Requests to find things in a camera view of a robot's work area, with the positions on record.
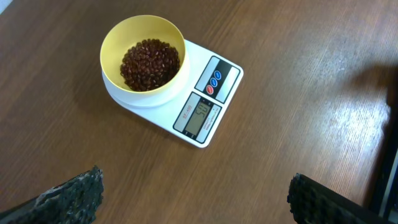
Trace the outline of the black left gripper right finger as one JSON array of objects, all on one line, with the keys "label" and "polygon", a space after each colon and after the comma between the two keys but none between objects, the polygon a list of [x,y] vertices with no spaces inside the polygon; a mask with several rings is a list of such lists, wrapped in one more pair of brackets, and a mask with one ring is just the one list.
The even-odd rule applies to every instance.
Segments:
[{"label": "black left gripper right finger", "polygon": [[290,181],[287,202],[298,224],[392,224],[299,173]]}]

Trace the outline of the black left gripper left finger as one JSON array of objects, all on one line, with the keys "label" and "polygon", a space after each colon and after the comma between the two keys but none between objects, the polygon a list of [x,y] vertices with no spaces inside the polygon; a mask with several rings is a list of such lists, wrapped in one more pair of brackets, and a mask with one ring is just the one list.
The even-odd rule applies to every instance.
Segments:
[{"label": "black left gripper left finger", "polygon": [[103,171],[97,166],[1,212],[1,223],[93,223],[103,201]]}]

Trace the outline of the red beans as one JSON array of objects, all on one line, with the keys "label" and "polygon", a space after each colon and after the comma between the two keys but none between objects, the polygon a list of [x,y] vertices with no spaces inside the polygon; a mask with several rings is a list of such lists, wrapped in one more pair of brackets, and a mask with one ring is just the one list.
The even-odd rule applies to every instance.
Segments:
[{"label": "red beans", "polygon": [[164,86],[180,70],[178,51],[159,39],[146,39],[124,54],[120,74],[132,91],[151,91]]}]

